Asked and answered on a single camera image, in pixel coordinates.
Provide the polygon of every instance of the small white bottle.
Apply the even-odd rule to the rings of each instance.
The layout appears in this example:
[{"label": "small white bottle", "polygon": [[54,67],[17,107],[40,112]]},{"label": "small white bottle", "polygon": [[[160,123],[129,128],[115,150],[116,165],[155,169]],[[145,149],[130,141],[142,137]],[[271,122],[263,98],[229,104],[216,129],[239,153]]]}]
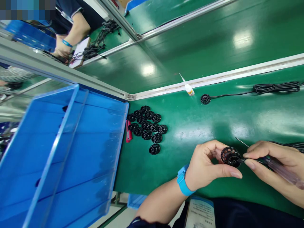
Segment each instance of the small white bottle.
[{"label": "small white bottle", "polygon": [[187,91],[187,93],[189,94],[189,96],[194,96],[194,90],[192,89],[192,87],[186,83],[185,79],[182,77],[182,75],[180,74],[182,80],[184,81],[185,83],[185,90]]}]

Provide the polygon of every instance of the red box cutter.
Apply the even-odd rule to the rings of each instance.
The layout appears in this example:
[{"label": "red box cutter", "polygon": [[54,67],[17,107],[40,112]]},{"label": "red box cutter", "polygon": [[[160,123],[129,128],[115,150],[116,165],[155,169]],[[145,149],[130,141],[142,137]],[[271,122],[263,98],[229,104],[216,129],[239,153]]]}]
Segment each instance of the red box cutter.
[{"label": "red box cutter", "polygon": [[126,142],[129,143],[132,140],[132,131],[128,129],[128,126],[131,124],[130,121],[126,120],[126,127],[127,127],[127,137]]}]

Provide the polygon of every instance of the blue plastic crate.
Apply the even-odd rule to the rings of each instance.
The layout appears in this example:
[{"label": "blue plastic crate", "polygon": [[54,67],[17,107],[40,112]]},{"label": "blue plastic crate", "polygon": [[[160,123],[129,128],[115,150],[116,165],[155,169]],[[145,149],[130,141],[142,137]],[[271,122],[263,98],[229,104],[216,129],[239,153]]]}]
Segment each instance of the blue plastic crate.
[{"label": "blue plastic crate", "polygon": [[55,50],[56,40],[49,36],[49,30],[43,32],[21,20],[12,20],[5,29],[14,34],[15,40],[25,45],[49,52]]},{"label": "blue plastic crate", "polygon": [[146,198],[146,195],[129,194],[128,207],[138,210],[138,208],[141,206],[141,204],[145,201]]},{"label": "blue plastic crate", "polygon": [[0,227],[88,227],[106,215],[128,108],[79,85],[34,98],[0,163]]}]

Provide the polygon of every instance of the needle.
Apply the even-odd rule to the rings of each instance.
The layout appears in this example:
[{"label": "needle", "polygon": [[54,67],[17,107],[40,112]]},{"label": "needle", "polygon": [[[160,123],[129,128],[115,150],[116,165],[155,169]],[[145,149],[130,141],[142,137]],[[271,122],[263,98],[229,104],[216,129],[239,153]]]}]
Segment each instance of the needle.
[{"label": "needle", "polygon": [[245,146],[247,146],[249,148],[248,145],[246,145],[244,142],[242,142],[241,140],[239,140],[242,144],[244,144]]}]

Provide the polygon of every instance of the blue wristband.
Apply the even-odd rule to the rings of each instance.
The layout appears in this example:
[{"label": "blue wristband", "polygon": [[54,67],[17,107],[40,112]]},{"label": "blue wristband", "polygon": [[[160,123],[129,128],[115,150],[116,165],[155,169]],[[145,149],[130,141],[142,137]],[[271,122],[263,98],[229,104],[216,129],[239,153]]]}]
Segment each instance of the blue wristband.
[{"label": "blue wristband", "polygon": [[177,174],[177,183],[180,186],[180,190],[181,192],[185,195],[185,196],[191,196],[193,193],[195,193],[196,191],[191,191],[188,186],[186,185],[186,181],[185,181],[185,174],[186,171],[188,169],[189,165],[185,165],[183,168],[181,168],[180,171],[178,171]]},{"label": "blue wristband", "polygon": [[62,40],[62,42],[65,44],[65,45],[67,45],[67,46],[69,46],[69,47],[73,47],[69,42],[67,42],[67,41],[65,41],[65,40]]}]

